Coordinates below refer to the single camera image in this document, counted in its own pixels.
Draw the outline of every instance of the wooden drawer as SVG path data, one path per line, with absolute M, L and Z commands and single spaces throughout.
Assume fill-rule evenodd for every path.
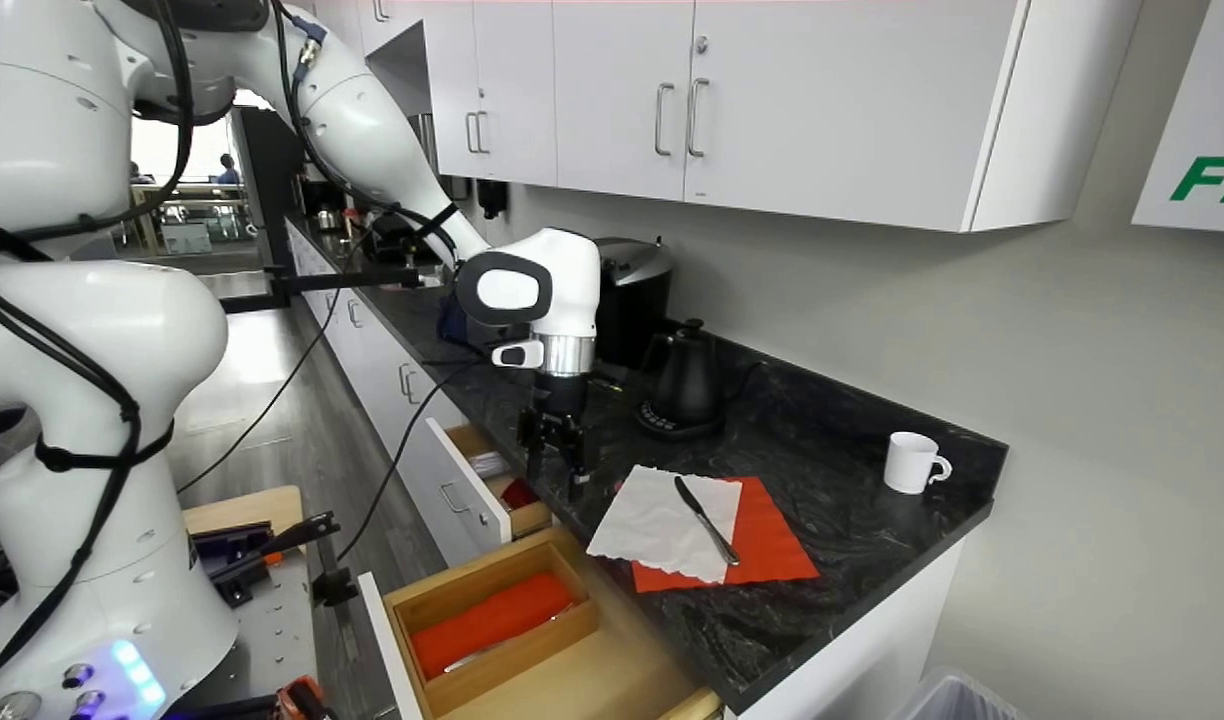
M 472 426 L 443 430 L 426 417 L 411 438 L 405 483 L 448 565 L 477 561 L 549 525 L 543 506 L 506 506 L 506 489 L 518 478 L 493 457 L 493 445 Z
M 411 634 L 432 621 L 525 579 L 538 567 L 556 567 L 573 579 L 580 604 L 549 626 L 493 646 L 443 675 L 426 681 Z M 697 687 L 668 649 L 653 638 L 631 601 L 583 561 L 563 528 L 543 528 L 463 567 L 427 578 L 392 597 L 362 578 L 362 597 L 385 656 L 385 674 L 405 720 L 705 720 L 722 717 L 722 701 Z

